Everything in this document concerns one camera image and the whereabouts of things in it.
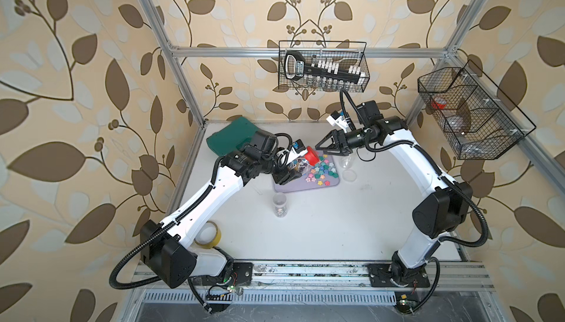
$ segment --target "tape roll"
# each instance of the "tape roll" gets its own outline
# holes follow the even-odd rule
[[[202,248],[210,249],[217,246],[221,238],[222,232],[216,223],[207,221],[194,238],[194,242]]]

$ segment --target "red object in basket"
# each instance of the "red object in basket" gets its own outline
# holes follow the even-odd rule
[[[312,149],[311,146],[307,146],[306,149],[308,150],[308,152],[304,155],[304,158],[310,165],[316,165],[318,161],[320,161],[320,159],[318,158],[318,153],[314,149]]]
[[[448,102],[445,99],[440,97],[435,97],[432,100],[431,106],[435,110],[443,110],[447,104]]]

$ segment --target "tool holder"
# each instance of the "tool holder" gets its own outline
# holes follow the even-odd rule
[[[496,96],[483,89],[479,78]],[[497,159],[536,128],[512,97],[471,60],[462,68],[446,67],[421,76],[418,93],[458,159]]]
[[[279,88],[363,92],[371,77],[366,46],[350,41],[279,41]]]

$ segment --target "yellow tape roll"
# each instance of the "yellow tape roll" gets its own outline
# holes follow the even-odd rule
[[[197,240],[197,238],[200,236],[200,234],[204,231],[204,230],[209,230],[211,229],[211,227],[209,225],[206,224],[212,224],[215,228],[216,228],[216,236],[214,236],[214,238],[212,239],[212,241],[209,242],[199,242]],[[217,244],[220,242],[220,239],[222,238],[222,232],[220,231],[220,228],[216,225],[215,222],[213,221],[207,221],[206,224],[204,224],[204,227],[202,227],[202,229],[200,230],[200,232],[196,235],[196,238],[194,239],[194,242],[202,247],[202,248],[213,248],[214,246],[217,246]]]

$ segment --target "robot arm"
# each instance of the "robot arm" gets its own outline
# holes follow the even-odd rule
[[[289,139],[287,149],[277,149],[280,135]],[[192,276],[217,277],[222,282],[232,274],[233,258],[219,248],[191,246],[194,238],[218,208],[252,178],[261,173],[271,174],[275,183],[284,185],[300,177],[288,164],[309,151],[311,148],[304,147],[301,140],[292,142],[289,135],[258,130],[242,149],[218,158],[212,178],[178,210],[159,224],[149,220],[141,228],[142,243],[118,263],[110,276],[110,285],[131,289],[163,280],[170,288],[176,288]],[[141,252],[141,259],[157,277],[146,282],[117,282],[117,273],[136,252]]]
[[[383,118],[375,101],[355,106],[349,96],[348,99],[363,128],[349,132],[343,129],[333,130],[316,145],[316,149],[337,156],[349,155],[358,147],[365,147],[372,152],[389,150],[414,179],[423,195],[423,201],[413,210],[415,227],[404,246],[393,254],[391,282],[398,286],[411,283],[413,276],[426,265],[443,241],[454,241],[472,247],[486,242],[488,227],[484,216],[470,200],[470,185],[466,182],[457,183],[438,167],[418,145],[403,120],[397,116]],[[339,125],[343,121],[350,124],[345,110],[342,114],[335,112],[331,118],[331,124]],[[378,142],[382,147],[369,146],[372,142]],[[449,235],[465,220],[469,206],[476,212],[481,227],[484,228],[481,238],[475,242],[465,242]]]

